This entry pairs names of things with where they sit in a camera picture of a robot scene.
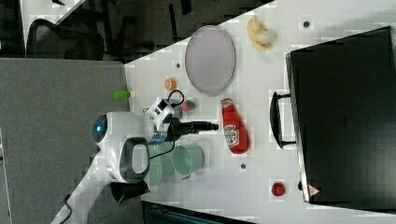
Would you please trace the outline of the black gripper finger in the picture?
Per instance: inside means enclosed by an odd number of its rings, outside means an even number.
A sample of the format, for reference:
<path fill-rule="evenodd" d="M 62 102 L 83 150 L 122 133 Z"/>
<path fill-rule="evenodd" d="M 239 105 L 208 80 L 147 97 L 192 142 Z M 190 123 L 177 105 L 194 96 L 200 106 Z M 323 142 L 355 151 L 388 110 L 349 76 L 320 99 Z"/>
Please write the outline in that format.
<path fill-rule="evenodd" d="M 190 127 L 191 133 L 217 131 L 219 129 L 218 124 L 208 121 L 192 121 Z"/>

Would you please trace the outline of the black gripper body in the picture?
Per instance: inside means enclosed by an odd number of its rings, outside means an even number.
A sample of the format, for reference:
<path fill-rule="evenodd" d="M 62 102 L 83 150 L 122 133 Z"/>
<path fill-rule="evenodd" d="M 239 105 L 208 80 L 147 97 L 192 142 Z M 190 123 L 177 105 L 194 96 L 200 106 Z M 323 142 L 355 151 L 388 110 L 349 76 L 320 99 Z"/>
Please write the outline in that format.
<path fill-rule="evenodd" d="M 189 133 L 190 127 L 191 125 L 188 122 L 181 122 L 177 118 L 171 119 L 167 139 L 169 141 L 177 141 L 182 135 Z"/>

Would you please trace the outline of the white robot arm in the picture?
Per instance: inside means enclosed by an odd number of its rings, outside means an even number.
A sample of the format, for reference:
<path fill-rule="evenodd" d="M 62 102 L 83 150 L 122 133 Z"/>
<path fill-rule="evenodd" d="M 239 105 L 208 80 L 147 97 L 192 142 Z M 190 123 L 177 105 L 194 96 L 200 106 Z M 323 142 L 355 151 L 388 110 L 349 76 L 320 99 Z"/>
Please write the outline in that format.
<path fill-rule="evenodd" d="M 74 191 L 50 224 L 87 224 L 103 189 L 111 183 L 138 184 L 149 172 L 149 147 L 176 142 L 181 136 L 216 131 L 209 121 L 182 122 L 171 112 L 108 112 L 92 129 L 98 152 Z"/>

